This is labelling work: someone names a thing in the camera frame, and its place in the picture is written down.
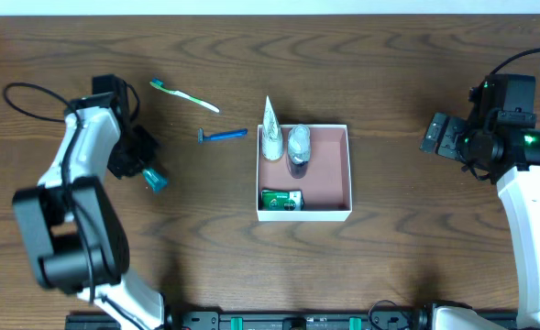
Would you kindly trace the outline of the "white Pantene tube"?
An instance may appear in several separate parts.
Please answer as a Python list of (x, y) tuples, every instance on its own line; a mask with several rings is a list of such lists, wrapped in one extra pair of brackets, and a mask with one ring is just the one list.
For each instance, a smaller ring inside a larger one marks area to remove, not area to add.
[(262, 120), (262, 154), (266, 160), (276, 161), (283, 155), (283, 135), (270, 98), (266, 97)]

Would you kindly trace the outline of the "green soap bar pack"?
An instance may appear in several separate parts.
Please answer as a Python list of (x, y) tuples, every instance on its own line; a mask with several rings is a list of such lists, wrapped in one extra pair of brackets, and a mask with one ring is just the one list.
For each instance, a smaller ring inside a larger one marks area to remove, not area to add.
[(261, 206), (268, 211), (301, 211), (303, 194), (301, 191), (261, 191)]

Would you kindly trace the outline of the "clear soap pump bottle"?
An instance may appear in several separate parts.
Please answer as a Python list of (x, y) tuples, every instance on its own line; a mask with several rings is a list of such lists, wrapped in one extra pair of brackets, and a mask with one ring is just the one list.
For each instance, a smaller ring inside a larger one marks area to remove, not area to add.
[(307, 172), (312, 148), (310, 128), (306, 125), (295, 126), (288, 135), (288, 169), (294, 179), (301, 179)]

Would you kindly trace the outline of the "green white toothbrush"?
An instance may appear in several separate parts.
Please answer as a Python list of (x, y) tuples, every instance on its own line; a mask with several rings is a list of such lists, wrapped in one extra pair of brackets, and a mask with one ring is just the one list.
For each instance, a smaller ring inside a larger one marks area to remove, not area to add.
[(161, 92), (164, 92), (166, 94), (170, 94), (170, 95), (173, 95), (173, 96), (177, 96), (177, 97), (181, 97), (183, 99), (186, 99), (186, 100), (188, 100), (190, 102), (193, 102), (195, 104), (200, 105), (201, 107), (204, 107), (204, 108), (208, 109), (209, 111), (211, 111), (213, 113), (216, 113), (216, 114), (220, 113), (220, 109), (218, 107), (216, 107), (215, 105), (210, 104), (210, 103), (208, 103), (208, 102), (206, 102), (206, 101), (204, 101), (202, 99), (191, 96), (191, 95), (189, 95), (189, 94), (187, 94), (187, 93), (185, 93), (183, 91), (168, 89), (168, 88), (165, 87), (164, 82), (157, 79), (157, 78), (153, 78), (149, 82), (149, 84), (153, 88), (155, 88), (155, 89), (157, 89), (157, 90), (159, 90)]

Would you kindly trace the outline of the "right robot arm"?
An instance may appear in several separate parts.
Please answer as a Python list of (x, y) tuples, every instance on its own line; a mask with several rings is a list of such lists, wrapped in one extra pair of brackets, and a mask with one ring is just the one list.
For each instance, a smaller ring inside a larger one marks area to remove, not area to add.
[(420, 146), (496, 186), (512, 238), (516, 324), (522, 329), (540, 329), (540, 130), (534, 92), (533, 76), (491, 73), (471, 88), (468, 118), (434, 114)]

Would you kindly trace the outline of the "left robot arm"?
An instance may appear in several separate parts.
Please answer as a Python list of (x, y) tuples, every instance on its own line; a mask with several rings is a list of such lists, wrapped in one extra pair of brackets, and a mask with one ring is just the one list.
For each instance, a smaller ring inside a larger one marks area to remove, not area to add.
[(168, 184), (153, 168), (155, 139), (134, 125), (135, 89), (95, 76), (89, 96), (65, 102), (65, 134), (36, 186), (12, 206), (38, 284), (101, 308), (122, 329), (166, 329), (169, 309), (130, 267), (126, 233), (104, 188), (105, 174), (142, 175), (153, 192)]

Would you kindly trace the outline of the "Colgate toothpaste tube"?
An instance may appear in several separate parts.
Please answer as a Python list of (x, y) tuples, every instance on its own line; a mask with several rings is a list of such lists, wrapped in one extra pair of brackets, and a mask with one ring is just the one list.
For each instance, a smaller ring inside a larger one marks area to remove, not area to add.
[(153, 168), (144, 169), (142, 175), (150, 189), (155, 193), (159, 193), (168, 185), (168, 180)]

